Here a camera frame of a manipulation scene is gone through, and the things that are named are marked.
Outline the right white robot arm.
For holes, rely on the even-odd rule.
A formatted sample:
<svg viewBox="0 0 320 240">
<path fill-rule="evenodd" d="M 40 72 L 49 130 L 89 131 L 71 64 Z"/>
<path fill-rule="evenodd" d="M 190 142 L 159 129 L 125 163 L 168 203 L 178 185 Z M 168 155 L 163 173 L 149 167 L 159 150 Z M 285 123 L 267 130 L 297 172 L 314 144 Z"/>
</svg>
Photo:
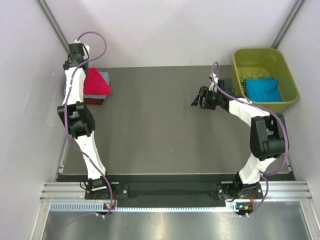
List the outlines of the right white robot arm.
<svg viewBox="0 0 320 240">
<path fill-rule="evenodd" d="M 208 78 L 210 86 L 202 86 L 191 106 L 215 110 L 221 107 L 238 117 L 250 128 L 250 156 L 244 167 L 236 173 L 231 188 L 219 191 L 220 197 L 234 201 L 258 192 L 259 181 L 267 175 L 267 168 L 289 147 L 284 116 L 236 96 L 231 79 Z"/>
</svg>

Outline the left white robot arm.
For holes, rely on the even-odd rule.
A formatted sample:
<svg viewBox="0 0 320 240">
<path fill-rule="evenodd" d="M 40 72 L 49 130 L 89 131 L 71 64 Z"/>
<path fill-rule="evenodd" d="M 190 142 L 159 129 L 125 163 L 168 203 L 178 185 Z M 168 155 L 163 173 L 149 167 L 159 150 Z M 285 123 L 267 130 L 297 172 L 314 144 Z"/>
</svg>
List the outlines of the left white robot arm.
<svg viewBox="0 0 320 240">
<path fill-rule="evenodd" d="M 113 200 L 114 187 L 109 182 L 107 171 L 101 162 L 95 142 L 94 116 L 84 102 L 84 82 L 89 73 L 89 46 L 79 41 L 69 44 L 69 55 L 63 64 L 66 76 L 65 97 L 57 107 L 66 137 L 74 139 L 71 145 L 82 155 L 87 168 L 85 184 L 87 199 Z"/>
</svg>

